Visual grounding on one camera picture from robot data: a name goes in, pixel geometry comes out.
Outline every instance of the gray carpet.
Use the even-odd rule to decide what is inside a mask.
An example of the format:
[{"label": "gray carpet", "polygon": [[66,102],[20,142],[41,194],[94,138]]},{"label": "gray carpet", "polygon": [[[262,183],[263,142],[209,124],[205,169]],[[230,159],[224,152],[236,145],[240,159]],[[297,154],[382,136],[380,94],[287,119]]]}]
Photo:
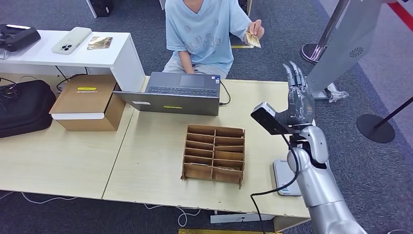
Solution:
[{"label": "gray carpet", "polygon": [[[228,78],[285,81],[281,63],[289,60],[308,74],[312,65],[300,57],[299,49],[316,41],[328,21],[317,0],[254,0],[251,18],[263,20],[263,49],[234,50],[235,62]],[[94,31],[131,32],[147,74],[162,70],[171,55],[165,49],[164,20],[157,0],[125,0],[109,18],[96,20],[83,0],[2,0],[0,8],[0,23],[51,30],[84,26]],[[360,66],[346,72],[336,85],[350,97],[333,104],[317,102],[316,122],[326,134],[331,167],[350,210],[368,233],[413,230],[412,150],[400,134],[394,142],[383,145],[358,132],[355,122],[359,115],[386,112]],[[202,211],[189,218],[187,226],[259,230],[257,222],[211,225],[211,214]],[[175,234],[178,215],[176,208],[147,211],[139,204],[90,199],[35,205],[14,194],[0,201],[0,233]],[[285,233],[309,234],[310,224]],[[271,222],[265,225],[271,230]]]}]

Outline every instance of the cardboard compartment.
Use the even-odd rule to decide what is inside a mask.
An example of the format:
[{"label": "cardboard compartment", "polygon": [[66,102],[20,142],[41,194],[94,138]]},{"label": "cardboard compartment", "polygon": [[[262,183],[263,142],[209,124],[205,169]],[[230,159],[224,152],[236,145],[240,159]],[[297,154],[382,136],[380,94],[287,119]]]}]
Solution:
[{"label": "cardboard compartment", "polygon": [[214,159],[213,166],[232,171],[242,171],[244,169],[244,162],[225,159]]},{"label": "cardboard compartment", "polygon": [[214,152],[212,150],[185,148],[184,155],[212,158],[212,156],[214,155]]},{"label": "cardboard compartment", "polygon": [[186,148],[193,148],[193,149],[201,149],[201,150],[213,150],[214,149],[213,144],[197,142],[197,141],[191,141],[191,140],[187,140],[185,142],[185,147]]},{"label": "cardboard compartment", "polygon": [[244,149],[244,129],[189,125],[181,179],[189,177],[237,183],[241,188]]},{"label": "cardboard compartment", "polygon": [[214,136],[187,133],[187,141],[188,140],[213,144]]},{"label": "cardboard compartment", "polygon": [[237,153],[244,153],[244,146],[237,145],[237,146],[216,146],[216,151],[227,151],[227,152],[237,152]]},{"label": "cardboard compartment", "polygon": [[214,136],[215,129],[209,126],[203,126],[203,125],[190,125],[188,126],[188,133]]},{"label": "cardboard compartment", "polygon": [[244,130],[239,128],[222,128],[218,127],[215,136],[217,137],[236,137],[243,138]]},{"label": "cardboard compartment", "polygon": [[244,138],[215,137],[215,146],[244,145]]},{"label": "cardboard compartment", "polygon": [[215,151],[214,159],[244,161],[244,154],[236,152]]},{"label": "cardboard compartment", "polygon": [[212,179],[222,182],[238,183],[241,184],[242,172],[240,171],[229,171],[221,168],[212,169]]},{"label": "cardboard compartment", "polygon": [[211,179],[212,167],[184,163],[183,177]]},{"label": "cardboard compartment", "polygon": [[184,163],[195,165],[212,166],[212,159],[205,157],[184,156]]}]

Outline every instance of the robotic hand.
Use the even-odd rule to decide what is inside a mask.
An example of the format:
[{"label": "robotic hand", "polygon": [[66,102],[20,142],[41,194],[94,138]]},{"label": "robotic hand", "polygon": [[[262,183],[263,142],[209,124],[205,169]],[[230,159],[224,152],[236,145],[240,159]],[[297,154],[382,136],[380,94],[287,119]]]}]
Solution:
[{"label": "robotic hand", "polygon": [[325,135],[320,128],[312,125],[314,101],[301,69],[290,63],[294,73],[283,64],[289,85],[288,109],[277,113],[267,102],[262,102],[254,108],[251,116],[271,135],[292,134],[287,161],[290,169],[297,174],[297,183],[310,213],[314,232],[366,234],[348,209],[331,172]]}]

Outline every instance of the laptop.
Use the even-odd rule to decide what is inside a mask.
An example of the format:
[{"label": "laptop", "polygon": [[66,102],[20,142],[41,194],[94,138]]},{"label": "laptop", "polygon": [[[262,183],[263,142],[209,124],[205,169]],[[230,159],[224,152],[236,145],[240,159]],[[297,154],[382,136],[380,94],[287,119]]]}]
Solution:
[{"label": "laptop", "polygon": [[217,116],[220,76],[152,72],[144,93],[113,93],[139,111]]}]

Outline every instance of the white cable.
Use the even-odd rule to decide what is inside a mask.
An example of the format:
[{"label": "white cable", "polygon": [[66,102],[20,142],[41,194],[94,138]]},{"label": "white cable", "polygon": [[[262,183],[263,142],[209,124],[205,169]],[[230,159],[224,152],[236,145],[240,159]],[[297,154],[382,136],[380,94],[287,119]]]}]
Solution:
[{"label": "white cable", "polygon": [[12,193],[14,193],[14,192],[9,192],[8,194],[6,194],[6,195],[4,195],[4,196],[0,197],[0,200],[2,200],[3,198],[5,198],[5,197],[9,196],[9,195],[10,195],[10,194],[12,194]]},{"label": "white cable", "polygon": [[[12,193],[14,193],[14,192],[9,192],[8,194],[0,197],[0,200],[2,200],[3,198],[9,196],[9,195],[12,194]],[[54,197],[54,198],[49,199],[49,200],[46,200],[46,201],[32,201],[32,200],[28,199],[28,198],[26,197],[26,195],[24,195],[23,192],[20,192],[20,193],[23,195],[24,199],[26,199],[27,201],[29,201],[29,202],[31,202],[31,203],[35,203],[35,204],[44,204],[44,203],[47,203],[47,202],[49,202],[49,201],[53,201],[53,200],[57,200],[57,199],[62,199],[62,200],[65,200],[65,201],[70,201],[70,200],[74,200],[74,199],[77,198],[77,197],[72,197],[72,198]]]},{"label": "white cable", "polygon": [[30,78],[33,78],[33,79],[37,79],[36,77],[33,77],[33,76],[22,76],[22,77],[20,77],[20,79],[16,83],[20,83],[21,79],[23,79],[25,77],[30,77]]},{"label": "white cable", "polygon": [[[162,206],[152,206],[152,207],[148,207],[147,204],[145,204],[145,203],[144,203],[144,205],[145,205],[146,209],[148,209],[148,210],[152,210],[152,209],[155,209],[155,208],[158,208],[158,207],[162,207]],[[179,209],[180,211],[182,211],[182,214],[178,216],[178,225],[181,226],[181,227],[184,227],[184,226],[187,225],[187,222],[188,222],[188,217],[187,217],[187,215],[197,216],[197,215],[199,215],[199,213],[201,212],[201,209],[199,209],[196,214],[190,214],[190,213],[186,213],[181,207],[175,206],[175,208],[177,208],[177,209]],[[182,216],[185,216],[185,223],[184,223],[184,224],[181,224],[181,221],[180,221]]]},{"label": "white cable", "polygon": [[[12,193],[14,193],[14,192],[9,192],[9,193],[7,193],[6,195],[0,197],[0,200],[2,200],[3,198],[9,196],[9,195],[12,194]],[[47,203],[47,202],[49,202],[49,201],[58,200],[58,199],[62,199],[62,200],[65,200],[65,201],[70,201],[70,200],[74,200],[74,199],[78,198],[78,197],[72,197],[72,198],[54,197],[54,198],[49,199],[49,200],[46,200],[46,201],[32,201],[32,200],[28,199],[23,192],[20,192],[20,193],[21,193],[21,195],[23,195],[24,199],[26,199],[28,202],[35,203],[35,204],[44,204],[44,203]],[[163,207],[163,206],[152,206],[152,207],[148,207],[147,204],[145,204],[145,203],[144,203],[144,205],[145,205],[146,209],[148,209],[148,210],[152,210],[152,209],[155,209],[155,208],[158,208],[158,207]],[[179,209],[180,211],[182,211],[182,214],[180,214],[180,215],[178,216],[178,225],[181,226],[181,227],[184,227],[184,226],[187,225],[187,223],[188,223],[188,215],[190,215],[190,216],[197,216],[197,215],[199,215],[199,213],[201,212],[201,209],[199,209],[197,213],[191,214],[191,213],[186,213],[181,207],[175,207],[175,208],[176,208],[176,209]],[[182,217],[182,216],[185,217],[185,223],[184,223],[184,224],[181,224],[181,217]]]},{"label": "white cable", "polygon": [[49,200],[46,200],[46,201],[32,201],[32,200],[28,199],[28,198],[26,197],[26,195],[24,195],[23,192],[20,192],[20,193],[23,195],[24,199],[26,199],[27,201],[29,201],[29,202],[31,202],[31,203],[35,203],[35,204],[44,204],[44,203],[47,203],[47,202],[49,202],[49,201],[53,201],[53,200],[57,200],[57,199],[62,199],[62,200],[65,200],[65,201],[70,201],[70,200],[74,200],[74,199],[77,198],[77,197],[72,197],[72,198],[54,197],[54,198],[49,199]]}]

